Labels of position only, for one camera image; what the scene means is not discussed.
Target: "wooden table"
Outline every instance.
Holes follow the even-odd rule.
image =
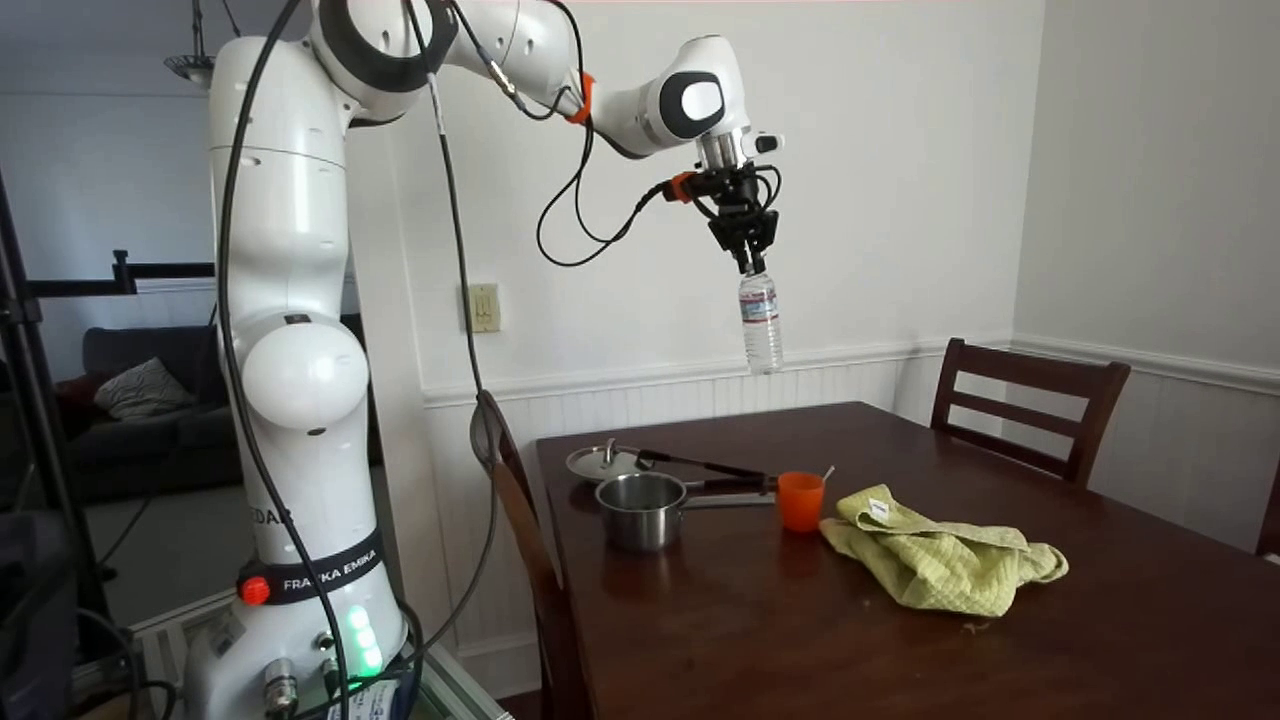
[[[572,448],[618,442],[743,468],[842,464],[833,498],[1016,524],[1073,575],[981,625],[898,609],[856,561],[778,531],[772,510],[699,510],[679,544],[604,544]],[[540,442],[556,554],[597,720],[628,718],[1280,718],[1280,568],[947,446],[869,406]]]

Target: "yellow cloth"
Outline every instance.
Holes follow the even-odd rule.
[[[940,524],[903,510],[884,486],[852,492],[824,539],[884,586],[903,609],[1003,617],[1016,587],[1069,575],[1069,556],[999,524]]]

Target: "black couch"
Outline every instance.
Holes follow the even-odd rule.
[[[55,386],[68,437],[68,476],[79,503],[239,486],[236,423],[217,362],[213,325],[198,330],[88,330],[86,376]],[[118,422],[92,397],[119,374],[161,362],[191,406],[165,416]]]

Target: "metal bowl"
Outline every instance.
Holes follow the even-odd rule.
[[[612,550],[661,554],[676,544],[676,511],[689,487],[664,472],[637,472],[597,486],[604,510],[604,538]]]

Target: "ceiling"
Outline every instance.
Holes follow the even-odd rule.
[[[202,0],[205,47],[239,32],[265,36],[284,0]],[[0,52],[191,52],[191,0],[0,0]]]

